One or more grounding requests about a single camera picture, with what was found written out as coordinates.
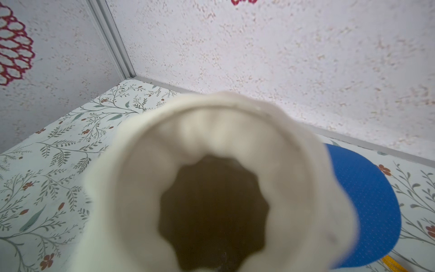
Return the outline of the white ribbed vase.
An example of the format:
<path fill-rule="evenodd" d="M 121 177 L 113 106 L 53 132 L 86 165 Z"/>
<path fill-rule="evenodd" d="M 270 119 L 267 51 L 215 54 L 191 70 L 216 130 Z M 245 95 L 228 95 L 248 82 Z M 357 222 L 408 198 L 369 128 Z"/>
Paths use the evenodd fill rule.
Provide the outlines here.
<path fill-rule="evenodd" d="M 358 242 L 326 145 L 229 92 L 125 120 L 83 182 L 72 272 L 326 272 Z"/>

